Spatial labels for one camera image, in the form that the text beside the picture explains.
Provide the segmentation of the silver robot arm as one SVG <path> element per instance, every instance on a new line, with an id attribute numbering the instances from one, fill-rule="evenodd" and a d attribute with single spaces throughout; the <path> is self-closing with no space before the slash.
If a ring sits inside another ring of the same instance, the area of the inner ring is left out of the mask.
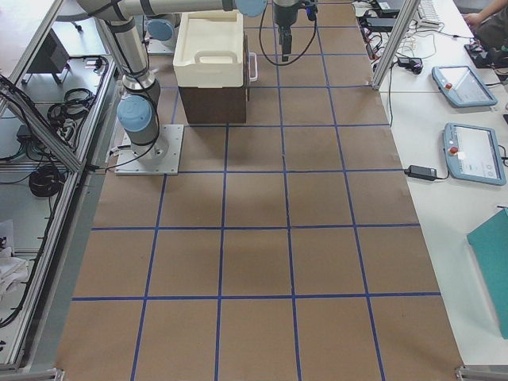
<path id="1" fill-rule="evenodd" d="M 256 17 L 265 1 L 81 1 L 98 23 L 106 47 L 122 72 L 124 94 L 116 116 L 130 142 L 114 170 L 123 175 L 175 174 L 183 142 L 182 125 L 160 123 L 160 83 L 150 70 L 135 18 L 169 25 L 181 17 L 174 53 L 179 93 L 191 124 L 246 120 L 250 58 L 243 18 Z"/>

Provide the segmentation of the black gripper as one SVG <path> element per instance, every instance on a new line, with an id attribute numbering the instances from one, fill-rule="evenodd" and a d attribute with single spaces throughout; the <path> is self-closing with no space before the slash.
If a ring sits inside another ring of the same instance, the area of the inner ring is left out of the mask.
<path id="1" fill-rule="evenodd" d="M 292 34 L 289 33 L 291 26 L 297 21 L 299 0 L 273 0 L 273 20 L 280 32 L 280 45 L 282 61 L 287 61 L 287 56 L 292 51 Z"/>

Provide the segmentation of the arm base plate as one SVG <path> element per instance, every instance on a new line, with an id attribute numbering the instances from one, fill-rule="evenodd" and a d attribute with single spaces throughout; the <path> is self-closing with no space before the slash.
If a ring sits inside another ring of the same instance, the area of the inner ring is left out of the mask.
<path id="1" fill-rule="evenodd" d="M 122 144 L 127 149 L 119 152 L 114 172 L 119 175 L 177 175 L 183 145 L 184 125 L 161 125 L 160 135 L 148 153 L 148 147 L 132 146 L 127 133 Z"/>

